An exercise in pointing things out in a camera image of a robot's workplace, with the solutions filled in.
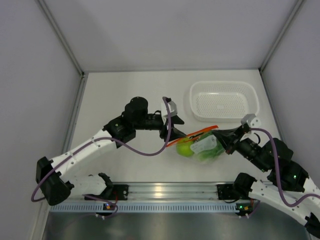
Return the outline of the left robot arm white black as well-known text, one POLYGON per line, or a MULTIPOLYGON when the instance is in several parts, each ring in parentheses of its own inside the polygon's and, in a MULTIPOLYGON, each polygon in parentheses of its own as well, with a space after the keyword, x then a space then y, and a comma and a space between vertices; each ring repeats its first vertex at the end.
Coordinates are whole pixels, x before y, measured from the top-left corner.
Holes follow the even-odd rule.
POLYGON ((163 97, 162 100, 161 109, 149 113, 148 101, 141 96, 134 97, 120 116, 109 121, 84 143, 51 159, 39 159, 35 175, 37 186, 31 201, 38 201, 35 198, 37 191, 41 191, 41 200, 46 200, 50 206, 73 196, 83 196, 85 200, 109 200, 114 194, 114 184, 109 176, 98 173, 78 178, 77 172, 122 146, 139 155, 153 157, 162 153, 169 142, 185 137, 185 133, 175 127, 185 123, 178 116, 177 105, 171 98, 163 97), (136 137, 138 130, 158 131, 164 140, 162 148, 154 153, 145 153, 129 146, 128 142, 136 137))

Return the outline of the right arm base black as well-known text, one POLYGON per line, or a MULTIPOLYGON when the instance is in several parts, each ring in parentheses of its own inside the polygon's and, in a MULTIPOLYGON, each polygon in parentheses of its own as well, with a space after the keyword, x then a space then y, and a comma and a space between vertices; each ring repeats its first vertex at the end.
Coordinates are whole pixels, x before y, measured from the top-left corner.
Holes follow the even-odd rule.
POLYGON ((237 200, 239 198, 232 184, 218 184, 216 187, 219 200, 237 200))

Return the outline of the clear zip bag orange seal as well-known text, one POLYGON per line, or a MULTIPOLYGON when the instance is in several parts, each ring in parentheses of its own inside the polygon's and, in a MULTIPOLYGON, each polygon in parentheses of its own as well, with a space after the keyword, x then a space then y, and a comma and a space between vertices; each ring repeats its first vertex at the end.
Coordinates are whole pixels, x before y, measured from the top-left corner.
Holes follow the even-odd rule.
POLYGON ((166 149, 170 154, 174 154, 175 157, 180 156, 184 159, 188 159, 190 161, 194 161, 201 164, 213 163, 215 160, 218 159, 218 157, 224 154, 225 150, 221 155, 219 155, 213 161, 199 162, 195 159, 195 156, 196 154, 199 154, 202 151, 210 150, 215 148, 217 145, 221 145, 220 142, 216 139, 216 137, 211 132, 212 130, 218 130, 218 129, 219 129, 218 125, 212 125, 186 135, 186 138, 189 138, 193 141, 193 144, 190 146, 190 148, 194 152, 194 155, 191 157, 181 156, 176 151, 176 144, 178 143, 178 140, 182 138, 169 142, 168 145, 166 146, 166 149))

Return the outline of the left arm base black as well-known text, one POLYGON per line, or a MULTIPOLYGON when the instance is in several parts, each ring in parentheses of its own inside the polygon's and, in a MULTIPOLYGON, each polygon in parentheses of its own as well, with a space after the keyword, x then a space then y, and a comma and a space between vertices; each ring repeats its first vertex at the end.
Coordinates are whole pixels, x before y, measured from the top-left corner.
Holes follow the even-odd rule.
POLYGON ((129 185, 114 184, 106 188, 105 199, 109 201, 127 201, 129 194, 129 185))

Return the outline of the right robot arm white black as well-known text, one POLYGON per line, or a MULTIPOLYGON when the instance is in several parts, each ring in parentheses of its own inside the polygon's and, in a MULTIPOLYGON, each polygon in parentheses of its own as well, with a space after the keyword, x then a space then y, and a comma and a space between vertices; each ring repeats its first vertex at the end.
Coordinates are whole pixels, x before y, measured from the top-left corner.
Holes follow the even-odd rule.
POLYGON ((234 129, 214 129, 212 134, 228 155, 239 153, 262 172, 268 186, 248 173, 241 172, 232 184, 235 196, 251 198, 287 214, 306 231, 320 237, 320 188, 309 173, 292 160, 293 151, 264 129, 247 123, 234 129))

